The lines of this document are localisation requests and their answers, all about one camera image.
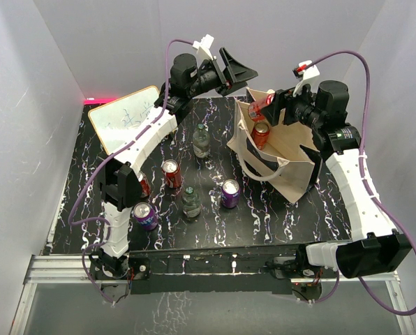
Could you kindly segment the red cola can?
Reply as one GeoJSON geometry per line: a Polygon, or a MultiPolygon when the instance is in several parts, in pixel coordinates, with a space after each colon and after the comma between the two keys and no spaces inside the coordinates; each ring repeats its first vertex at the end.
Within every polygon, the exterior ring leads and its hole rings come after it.
{"type": "Polygon", "coordinates": [[[268,94],[266,98],[254,101],[248,106],[248,115],[252,121],[257,122],[266,119],[263,110],[272,103],[274,96],[275,93],[268,94]]]}
{"type": "Polygon", "coordinates": [[[138,181],[140,182],[140,185],[142,187],[142,193],[140,197],[141,198],[149,197],[151,194],[151,186],[149,185],[146,174],[143,173],[142,171],[139,171],[138,181]]]}
{"type": "Polygon", "coordinates": [[[168,159],[162,164],[165,184],[169,188],[179,188],[182,185],[181,170],[178,162],[168,159]]]}
{"type": "Polygon", "coordinates": [[[265,122],[255,123],[251,137],[258,149],[263,149],[267,143],[270,128],[265,122]]]}

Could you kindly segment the red cola can front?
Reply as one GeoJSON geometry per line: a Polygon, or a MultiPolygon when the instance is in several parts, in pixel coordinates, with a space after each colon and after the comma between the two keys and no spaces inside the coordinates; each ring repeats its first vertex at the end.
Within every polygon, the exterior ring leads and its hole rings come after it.
{"type": "Polygon", "coordinates": [[[265,122],[255,123],[251,137],[258,149],[263,149],[267,143],[270,128],[265,122]]]}

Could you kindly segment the beige canvas tote bag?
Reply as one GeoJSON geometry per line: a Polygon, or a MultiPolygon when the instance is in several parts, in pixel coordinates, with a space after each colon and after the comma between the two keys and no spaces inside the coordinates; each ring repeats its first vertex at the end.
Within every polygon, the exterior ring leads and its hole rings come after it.
{"type": "Polygon", "coordinates": [[[264,148],[256,147],[251,137],[255,123],[248,106],[268,95],[246,88],[246,100],[235,100],[233,134],[227,146],[236,153],[245,175],[270,183],[288,202],[295,203],[318,181],[322,159],[311,130],[299,123],[272,126],[264,148]]]}

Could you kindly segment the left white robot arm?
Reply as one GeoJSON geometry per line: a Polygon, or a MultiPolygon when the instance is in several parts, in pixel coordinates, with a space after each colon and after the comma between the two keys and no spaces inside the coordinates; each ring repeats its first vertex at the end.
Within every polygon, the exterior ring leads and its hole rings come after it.
{"type": "Polygon", "coordinates": [[[128,227],[131,212],[142,197],[139,177],[141,167],[157,145],[186,118],[193,98],[214,90],[227,96],[246,86],[257,77],[256,70],[238,62],[222,47],[220,56],[225,65],[218,66],[213,56],[205,56],[198,63],[195,56],[183,53],[166,64],[168,78],[158,99],[138,128],[127,141],[104,158],[96,168],[103,202],[103,241],[89,255],[95,268],[112,278],[123,278],[128,273],[128,227]]]}

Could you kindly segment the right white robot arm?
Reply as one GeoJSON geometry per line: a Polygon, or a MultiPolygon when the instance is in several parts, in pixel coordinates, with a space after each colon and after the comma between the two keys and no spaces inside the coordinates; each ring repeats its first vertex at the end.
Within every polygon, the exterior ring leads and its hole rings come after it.
{"type": "Polygon", "coordinates": [[[351,227],[348,243],[319,242],[300,248],[297,271],[313,276],[320,267],[340,271],[346,278],[390,273],[397,269],[412,246],[369,193],[369,172],[360,153],[359,131],[346,121],[348,87],[336,80],[319,84],[316,93],[304,86],[277,90],[259,103],[271,125],[300,123],[311,129],[313,144],[333,174],[343,199],[351,227]]]}

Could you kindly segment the far clear glass bottle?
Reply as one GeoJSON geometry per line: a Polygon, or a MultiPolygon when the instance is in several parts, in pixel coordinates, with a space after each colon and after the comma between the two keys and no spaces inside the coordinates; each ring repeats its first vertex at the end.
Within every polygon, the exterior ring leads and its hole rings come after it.
{"type": "Polygon", "coordinates": [[[198,158],[206,158],[209,155],[209,133],[204,124],[198,124],[193,134],[193,150],[198,158]]]}

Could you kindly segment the clear glass bottle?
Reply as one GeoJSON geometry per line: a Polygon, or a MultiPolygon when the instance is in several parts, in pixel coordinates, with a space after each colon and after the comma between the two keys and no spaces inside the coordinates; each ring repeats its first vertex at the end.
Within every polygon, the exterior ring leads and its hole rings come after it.
{"type": "Polygon", "coordinates": [[[198,192],[192,187],[185,188],[182,195],[183,213],[188,218],[195,218],[201,212],[201,201],[198,192]]]}
{"type": "Polygon", "coordinates": [[[198,124],[193,134],[193,150],[198,158],[206,158],[209,155],[209,133],[204,124],[198,124]]]}

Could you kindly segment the purple soda can centre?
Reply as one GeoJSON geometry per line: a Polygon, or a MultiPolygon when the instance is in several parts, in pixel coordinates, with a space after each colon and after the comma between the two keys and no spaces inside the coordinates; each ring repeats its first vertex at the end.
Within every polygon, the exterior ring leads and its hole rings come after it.
{"type": "Polygon", "coordinates": [[[236,180],[228,179],[221,187],[221,202],[228,209],[236,207],[239,203],[240,187],[236,180]]]}

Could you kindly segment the purple soda can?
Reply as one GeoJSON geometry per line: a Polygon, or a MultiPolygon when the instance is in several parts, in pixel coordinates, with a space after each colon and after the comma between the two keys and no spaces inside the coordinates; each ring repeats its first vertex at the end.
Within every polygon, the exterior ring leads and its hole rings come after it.
{"type": "Polygon", "coordinates": [[[236,207],[239,203],[240,187],[236,180],[228,179],[221,187],[221,202],[228,209],[236,207]]]}
{"type": "Polygon", "coordinates": [[[150,204],[139,202],[133,208],[133,215],[141,227],[146,231],[151,231],[158,225],[155,211],[150,204]]]}

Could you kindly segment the near clear glass bottle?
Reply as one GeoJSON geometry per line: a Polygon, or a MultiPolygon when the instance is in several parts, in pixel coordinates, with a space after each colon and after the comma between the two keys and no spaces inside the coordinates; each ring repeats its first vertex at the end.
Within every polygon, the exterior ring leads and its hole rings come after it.
{"type": "Polygon", "coordinates": [[[198,192],[192,187],[185,188],[182,195],[183,213],[188,218],[195,218],[201,212],[201,201],[198,192]]]}

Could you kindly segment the pink red marker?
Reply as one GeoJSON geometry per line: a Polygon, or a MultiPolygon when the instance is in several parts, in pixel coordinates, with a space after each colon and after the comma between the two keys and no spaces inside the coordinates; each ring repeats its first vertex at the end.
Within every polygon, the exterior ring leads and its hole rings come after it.
{"type": "Polygon", "coordinates": [[[97,105],[97,104],[106,104],[115,101],[116,98],[88,98],[83,104],[84,105],[97,105]]]}

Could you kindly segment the purple soda can left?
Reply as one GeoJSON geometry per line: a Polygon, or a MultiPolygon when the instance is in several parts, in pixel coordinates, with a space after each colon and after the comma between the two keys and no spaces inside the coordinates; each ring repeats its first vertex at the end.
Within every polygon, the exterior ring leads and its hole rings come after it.
{"type": "Polygon", "coordinates": [[[133,208],[133,215],[141,227],[146,231],[151,231],[158,225],[155,211],[150,204],[139,202],[133,208]]]}

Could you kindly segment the small whiteboard orange frame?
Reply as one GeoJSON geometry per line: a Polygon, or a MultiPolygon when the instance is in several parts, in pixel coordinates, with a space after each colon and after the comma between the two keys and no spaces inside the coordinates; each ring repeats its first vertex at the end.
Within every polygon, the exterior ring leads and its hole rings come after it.
{"type": "Polygon", "coordinates": [[[134,132],[148,117],[158,95],[158,88],[149,86],[88,112],[107,155],[133,140],[134,132]]]}

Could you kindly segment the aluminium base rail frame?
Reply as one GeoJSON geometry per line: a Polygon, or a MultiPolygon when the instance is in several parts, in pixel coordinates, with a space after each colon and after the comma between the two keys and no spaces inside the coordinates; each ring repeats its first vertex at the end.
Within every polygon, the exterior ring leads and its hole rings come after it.
{"type": "MultiPolygon", "coordinates": [[[[54,235],[54,227],[47,245],[54,235]]],[[[13,334],[411,334],[356,279],[280,269],[303,243],[133,250],[133,280],[78,254],[32,258],[13,334]]]]}

